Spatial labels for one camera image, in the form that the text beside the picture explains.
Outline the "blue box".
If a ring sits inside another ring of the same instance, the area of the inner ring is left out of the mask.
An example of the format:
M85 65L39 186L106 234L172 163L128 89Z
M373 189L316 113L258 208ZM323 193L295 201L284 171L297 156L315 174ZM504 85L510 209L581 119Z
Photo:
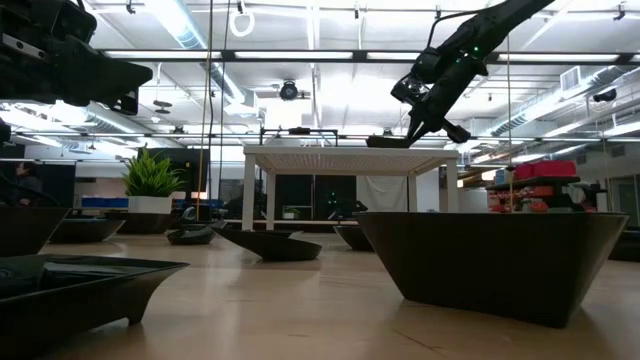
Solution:
M83 197L83 208L127 208L129 200L126 197Z

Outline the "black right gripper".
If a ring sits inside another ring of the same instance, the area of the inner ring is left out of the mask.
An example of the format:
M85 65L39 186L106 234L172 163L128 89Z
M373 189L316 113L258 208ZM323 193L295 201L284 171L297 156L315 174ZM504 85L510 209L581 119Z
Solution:
M426 133L445 130L454 143L466 143L471 133L446 119L447 113L476 75L487 76L486 53L480 49L446 52L442 55L439 76L429 92L408 112L406 138L415 143Z

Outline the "green plant in white pot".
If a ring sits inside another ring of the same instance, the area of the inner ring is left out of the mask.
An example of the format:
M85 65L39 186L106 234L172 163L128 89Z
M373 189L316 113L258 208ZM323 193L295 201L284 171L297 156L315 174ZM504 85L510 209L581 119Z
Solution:
M180 170L171 160L159 153L141 148L138 155L126 163L123 182L128 198L128 212L132 214L171 213L172 194L183 185Z

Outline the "person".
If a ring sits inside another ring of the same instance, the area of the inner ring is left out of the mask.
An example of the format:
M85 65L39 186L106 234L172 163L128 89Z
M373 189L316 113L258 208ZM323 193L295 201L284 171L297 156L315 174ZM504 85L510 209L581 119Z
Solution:
M15 193L15 200L21 206L34 207L39 202L36 192L42 190L42 182L34 162L21 162L16 167L16 183L24 187Z

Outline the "black teardrop plate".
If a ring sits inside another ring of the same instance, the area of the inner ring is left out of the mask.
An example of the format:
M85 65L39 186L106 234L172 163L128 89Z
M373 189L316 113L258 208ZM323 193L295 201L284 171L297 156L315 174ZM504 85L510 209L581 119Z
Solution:
M214 228L226 240L259 255L265 261L293 262L314 260L321 253L321 245L273 234Z
M640 262L640 229L624 230L609 255L609 259Z
M171 245L208 245L215 237L214 224L188 224L166 235Z

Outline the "white hanging cloth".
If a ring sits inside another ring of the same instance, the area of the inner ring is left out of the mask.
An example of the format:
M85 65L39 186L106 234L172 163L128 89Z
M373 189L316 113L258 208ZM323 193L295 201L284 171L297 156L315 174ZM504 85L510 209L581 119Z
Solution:
M356 177L356 198L369 212L406 212L407 194L407 179L404 177Z

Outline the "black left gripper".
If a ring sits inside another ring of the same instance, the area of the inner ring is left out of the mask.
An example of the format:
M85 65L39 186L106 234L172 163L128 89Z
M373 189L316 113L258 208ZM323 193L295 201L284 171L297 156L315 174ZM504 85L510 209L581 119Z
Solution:
M117 113L137 115L137 89L152 79L153 71L84 43L95 30L96 19L83 0L0 0L0 98L53 101L57 81L51 56L62 43L63 101L76 106L102 102Z

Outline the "white ceiling vent unit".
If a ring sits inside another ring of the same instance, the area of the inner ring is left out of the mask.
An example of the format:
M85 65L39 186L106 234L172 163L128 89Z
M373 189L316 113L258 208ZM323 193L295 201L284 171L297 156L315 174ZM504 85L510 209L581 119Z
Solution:
M563 92L570 91L580 85L581 67L574 66L560 75L560 86Z

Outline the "black leaf-shaped plate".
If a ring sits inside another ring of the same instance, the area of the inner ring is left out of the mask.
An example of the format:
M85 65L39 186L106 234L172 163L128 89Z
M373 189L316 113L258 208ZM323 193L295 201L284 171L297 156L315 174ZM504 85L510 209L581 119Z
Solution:
M110 219L64 219L51 235L52 244L99 243L114 235L125 223Z
M359 226L334 226L334 231L354 251L373 252L374 249Z

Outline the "white perforated metal shelf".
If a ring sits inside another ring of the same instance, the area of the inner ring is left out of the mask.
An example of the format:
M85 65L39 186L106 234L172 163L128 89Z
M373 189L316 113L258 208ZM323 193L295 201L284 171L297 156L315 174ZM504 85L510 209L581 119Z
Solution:
M241 228L254 224L256 169L267 173L266 228L275 225L275 187L278 175L397 176L408 180L408 210L417 210L417 177L444 166L447 174L447 211L459 211L455 150L366 147L246 146L243 148L244 190Z

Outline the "black overhead beam with lights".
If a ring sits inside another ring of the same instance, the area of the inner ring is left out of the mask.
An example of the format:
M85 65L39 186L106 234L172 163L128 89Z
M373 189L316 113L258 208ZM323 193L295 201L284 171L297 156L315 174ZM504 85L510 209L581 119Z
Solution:
M125 50L104 49L105 55L132 62L302 62L302 63L411 63L416 51L383 50ZM636 65L640 53L493 52L489 65Z

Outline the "dark monitor screen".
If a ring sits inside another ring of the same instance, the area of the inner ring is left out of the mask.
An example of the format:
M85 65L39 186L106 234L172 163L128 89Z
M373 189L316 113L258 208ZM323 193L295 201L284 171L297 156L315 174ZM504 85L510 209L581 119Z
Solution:
M170 161L169 171L174 173L179 182L177 192L194 193L207 190L210 165L208 150L151 148L148 149L148 153L157 161Z

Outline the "rack with red bins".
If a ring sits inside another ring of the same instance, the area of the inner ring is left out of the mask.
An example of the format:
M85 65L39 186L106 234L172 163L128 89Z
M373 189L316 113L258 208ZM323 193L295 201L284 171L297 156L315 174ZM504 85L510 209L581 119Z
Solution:
M487 201L494 213L595 212L602 191L581 181L573 161L543 160L498 170Z

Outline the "silver ceiling duct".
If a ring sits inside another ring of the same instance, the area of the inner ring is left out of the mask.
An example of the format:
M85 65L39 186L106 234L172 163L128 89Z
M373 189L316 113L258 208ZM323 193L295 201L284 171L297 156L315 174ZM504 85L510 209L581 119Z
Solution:
M144 0L146 9L151 12L165 30L185 50L207 51L208 38L191 15L183 0ZM221 93L223 110L230 116L243 118L257 117L260 109L254 92L239 86L227 72L223 72L223 63L210 60L200 63L207 74L213 90Z

